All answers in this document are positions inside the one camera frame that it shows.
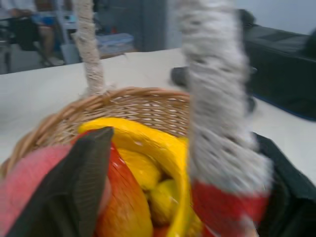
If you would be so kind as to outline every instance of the table surface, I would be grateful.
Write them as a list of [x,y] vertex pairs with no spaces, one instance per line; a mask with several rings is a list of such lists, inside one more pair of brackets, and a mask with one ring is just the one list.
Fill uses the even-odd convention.
[[[127,53],[102,60],[110,87],[163,87],[170,70],[184,66],[179,49]],[[0,76],[0,163],[15,143],[42,118],[79,98],[86,88],[82,64],[39,69]],[[316,122],[290,115],[263,101],[250,117],[253,131],[272,139],[289,160],[316,184]]]

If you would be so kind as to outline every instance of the floor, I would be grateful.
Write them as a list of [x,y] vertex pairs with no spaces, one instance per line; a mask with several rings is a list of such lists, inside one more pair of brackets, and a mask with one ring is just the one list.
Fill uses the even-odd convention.
[[36,52],[22,51],[16,44],[11,47],[12,73],[43,68],[40,57]]

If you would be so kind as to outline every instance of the chair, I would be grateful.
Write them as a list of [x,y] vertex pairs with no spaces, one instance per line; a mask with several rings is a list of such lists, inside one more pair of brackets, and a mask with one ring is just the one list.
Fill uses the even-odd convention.
[[[9,34],[7,36],[9,44],[18,44],[23,51],[36,51],[42,61],[46,62],[49,67],[52,67],[52,63],[47,59],[43,51],[35,45],[35,42],[39,42],[40,45],[42,44],[37,24],[30,17],[9,18],[7,21],[8,26],[2,26],[2,30],[7,31]],[[7,54],[6,57],[7,73],[10,73],[11,54]]]

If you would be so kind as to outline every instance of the person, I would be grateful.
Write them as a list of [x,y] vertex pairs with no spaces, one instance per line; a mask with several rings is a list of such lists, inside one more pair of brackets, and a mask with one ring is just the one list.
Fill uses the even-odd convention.
[[[1,0],[1,7],[4,8],[11,17],[32,17],[36,15],[37,8],[35,0]],[[63,60],[53,55],[54,31],[50,26],[42,22],[36,22],[39,28],[39,35],[42,39],[42,49],[47,59],[54,66],[64,64]]]

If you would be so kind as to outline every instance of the rope-wrapped handle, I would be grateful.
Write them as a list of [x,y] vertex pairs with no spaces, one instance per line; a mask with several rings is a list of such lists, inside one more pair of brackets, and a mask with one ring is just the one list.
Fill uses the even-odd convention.
[[204,237],[245,237],[267,204],[272,164],[248,126],[248,61],[233,0],[178,0],[191,92],[190,177]]
[[76,0],[74,1],[74,6],[77,13],[78,26],[75,41],[84,62],[88,94],[102,94],[105,82],[100,54],[95,39],[93,3],[92,0]]

